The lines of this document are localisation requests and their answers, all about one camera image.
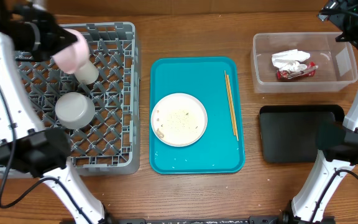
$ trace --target white plate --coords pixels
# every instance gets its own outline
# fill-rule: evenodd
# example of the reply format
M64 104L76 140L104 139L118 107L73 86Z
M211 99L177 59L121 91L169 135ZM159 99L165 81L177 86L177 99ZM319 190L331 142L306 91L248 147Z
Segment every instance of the white plate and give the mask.
M203 104L194 96L174 93L154 106L150 122L159 140L169 146L183 147L202 137L208 117Z

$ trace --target white label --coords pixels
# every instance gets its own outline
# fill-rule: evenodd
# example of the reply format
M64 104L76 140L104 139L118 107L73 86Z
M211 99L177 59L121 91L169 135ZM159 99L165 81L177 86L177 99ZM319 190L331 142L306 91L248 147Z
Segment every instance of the white label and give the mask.
M347 48L343 49L339 54L336 55L336 63L338 65L340 76L343 76L352 68L351 59Z

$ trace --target metal grid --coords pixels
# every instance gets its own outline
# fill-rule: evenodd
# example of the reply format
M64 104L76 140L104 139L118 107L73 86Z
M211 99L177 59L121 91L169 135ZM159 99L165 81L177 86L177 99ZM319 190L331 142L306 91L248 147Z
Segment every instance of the metal grid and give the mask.
M96 107L90 124L66 129L71 141L71 159L81 175L130 174L139 168L139 71L140 55L135 27L129 22L70 24L88 41L90 60L99 70L91 85L79 83L62 72L53 59L18 62L19 73L34 109L47 128L61 127L55 114L59 97L78 92ZM18 52L16 57L29 58ZM0 165L0 178L4 171ZM30 177L13 170L10 178Z

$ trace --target chopsticks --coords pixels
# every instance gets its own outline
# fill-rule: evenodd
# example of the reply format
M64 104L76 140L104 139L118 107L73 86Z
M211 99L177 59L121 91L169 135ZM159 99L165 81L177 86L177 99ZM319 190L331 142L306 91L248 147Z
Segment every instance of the chopsticks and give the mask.
M230 78L229 78L229 75L226 74L226 71L224 71L224 78L226 80L227 100L229 100L230 116L231 116L231 124L233 127L233 134L237 138L237 141L239 141L239 134L237 132L236 114L234 112L233 97L231 94Z

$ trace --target transparent container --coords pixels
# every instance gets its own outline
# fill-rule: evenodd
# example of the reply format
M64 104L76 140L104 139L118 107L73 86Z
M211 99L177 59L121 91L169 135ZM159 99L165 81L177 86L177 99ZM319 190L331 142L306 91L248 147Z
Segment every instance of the transparent container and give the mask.
M352 45L336 42L339 32L256 34L251 52L252 78L256 93L339 91L358 79ZM302 63L314 62L313 77L291 81L277 79L272 54L298 49L310 53Z

